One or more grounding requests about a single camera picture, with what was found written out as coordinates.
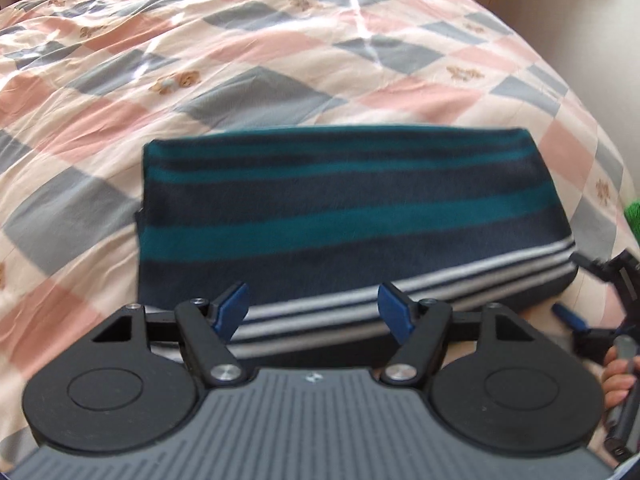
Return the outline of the person's right hand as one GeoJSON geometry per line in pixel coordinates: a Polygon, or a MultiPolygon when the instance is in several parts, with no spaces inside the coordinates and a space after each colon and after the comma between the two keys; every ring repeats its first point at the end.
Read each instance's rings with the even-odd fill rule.
{"type": "Polygon", "coordinates": [[[604,369],[601,375],[601,386],[604,393],[604,408],[609,411],[622,404],[639,374],[639,357],[631,361],[620,359],[615,347],[606,352],[604,369]]]}

